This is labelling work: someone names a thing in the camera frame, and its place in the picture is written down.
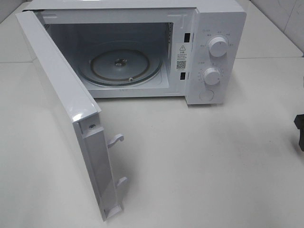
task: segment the open door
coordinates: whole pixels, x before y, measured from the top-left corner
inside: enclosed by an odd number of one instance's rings
[[[121,211],[108,147],[123,137],[119,135],[107,143],[99,117],[101,109],[36,14],[26,11],[16,16],[57,120],[63,127],[74,129],[102,218],[106,220]]]

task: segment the black object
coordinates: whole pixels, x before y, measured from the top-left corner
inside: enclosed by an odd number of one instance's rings
[[[296,127],[300,130],[299,146],[304,151],[304,114],[297,115],[294,119]]]
[[[189,43],[190,42],[190,33],[185,33],[184,42]]]
[[[185,78],[186,78],[186,72],[181,72],[180,73],[180,79],[185,80]]]

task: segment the timer knob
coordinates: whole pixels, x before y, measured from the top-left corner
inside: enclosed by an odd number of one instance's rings
[[[214,57],[221,57],[226,54],[228,42],[223,37],[214,37],[209,42],[209,52]]]
[[[221,73],[216,68],[208,68],[204,71],[204,81],[207,85],[215,85],[220,81]]]

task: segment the wall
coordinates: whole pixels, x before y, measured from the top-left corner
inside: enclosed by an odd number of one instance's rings
[[[304,0],[251,0],[304,52]]]
[[[25,0],[0,0],[0,23]]]
[[[243,9],[247,12],[250,1],[249,0],[236,0],[242,7]]]

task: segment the microwave oven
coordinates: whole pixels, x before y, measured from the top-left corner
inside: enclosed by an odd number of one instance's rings
[[[73,132],[103,220],[121,211],[94,98],[225,96],[246,13],[235,0],[33,0],[16,15],[54,115]]]

